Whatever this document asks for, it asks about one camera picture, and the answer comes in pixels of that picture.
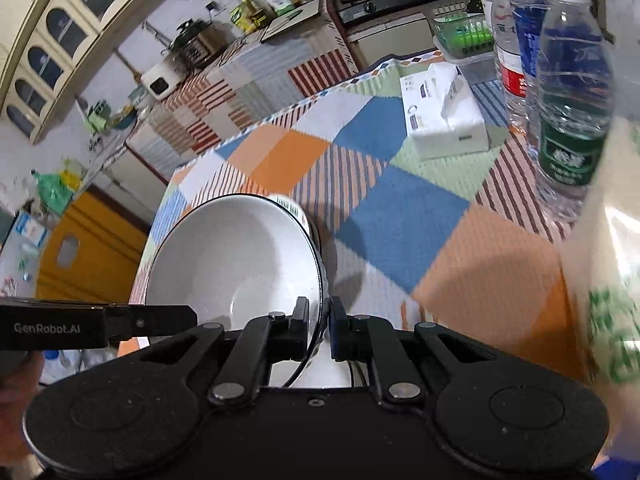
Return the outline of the person's left hand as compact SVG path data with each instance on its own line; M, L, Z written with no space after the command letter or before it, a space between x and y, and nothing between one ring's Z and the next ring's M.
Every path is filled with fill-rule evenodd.
M22 419L24 411L39 391L43 363L40 352L32 353L1 384L0 456L3 467L12 466L29 454L23 437Z

